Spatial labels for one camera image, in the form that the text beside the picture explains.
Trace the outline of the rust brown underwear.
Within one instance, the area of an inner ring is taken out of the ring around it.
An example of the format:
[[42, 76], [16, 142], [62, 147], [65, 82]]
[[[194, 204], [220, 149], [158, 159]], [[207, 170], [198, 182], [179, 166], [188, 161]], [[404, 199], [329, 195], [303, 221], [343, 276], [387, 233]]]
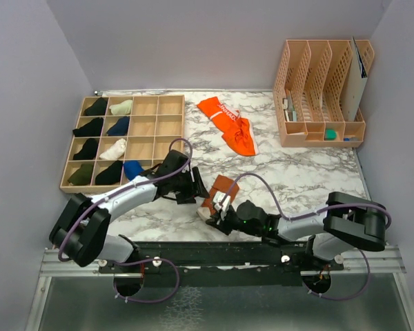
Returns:
[[215, 182], [209, 191], [210, 197], [204, 199], [201, 206], [197, 209], [197, 214], [203, 221], [207, 221], [214, 215], [214, 213], [216, 213], [215, 204], [221, 202], [232, 184], [233, 180], [228, 177], [222, 175], [216, 177]]

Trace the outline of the bright orange underwear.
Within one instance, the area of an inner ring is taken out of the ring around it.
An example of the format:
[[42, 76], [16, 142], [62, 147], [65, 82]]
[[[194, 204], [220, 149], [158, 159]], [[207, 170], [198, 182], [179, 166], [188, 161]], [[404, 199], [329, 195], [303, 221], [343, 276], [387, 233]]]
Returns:
[[242, 117], [239, 110], [222, 103], [217, 97], [204, 99], [197, 107], [222, 132], [222, 139], [232, 151], [245, 157], [259, 153], [252, 123]]

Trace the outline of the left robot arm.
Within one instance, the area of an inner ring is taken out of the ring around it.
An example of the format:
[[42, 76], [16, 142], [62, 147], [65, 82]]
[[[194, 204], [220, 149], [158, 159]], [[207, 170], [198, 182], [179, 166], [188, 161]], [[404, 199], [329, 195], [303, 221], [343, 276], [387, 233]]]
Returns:
[[124, 235], [109, 235], [112, 221], [143, 204], [173, 193], [178, 204], [207, 199], [199, 169], [191, 168], [189, 158], [171, 150], [159, 165], [141, 172], [132, 181], [92, 197], [74, 194], [49, 235], [59, 248], [59, 259], [84, 267], [97, 259], [114, 261], [124, 272], [139, 262], [137, 246]]

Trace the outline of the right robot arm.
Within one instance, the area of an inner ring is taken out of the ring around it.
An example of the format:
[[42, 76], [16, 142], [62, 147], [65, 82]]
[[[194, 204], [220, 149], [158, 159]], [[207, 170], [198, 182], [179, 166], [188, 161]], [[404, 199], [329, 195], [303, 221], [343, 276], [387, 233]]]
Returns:
[[258, 237], [275, 247], [288, 247], [304, 242], [304, 264], [318, 270], [337, 255], [357, 248], [381, 252], [386, 246], [386, 230], [391, 216], [386, 208], [372, 201], [332, 192], [326, 204], [306, 214], [287, 217], [269, 214], [247, 200], [236, 209], [225, 195], [215, 195], [215, 213], [206, 224], [229, 235], [233, 231]]

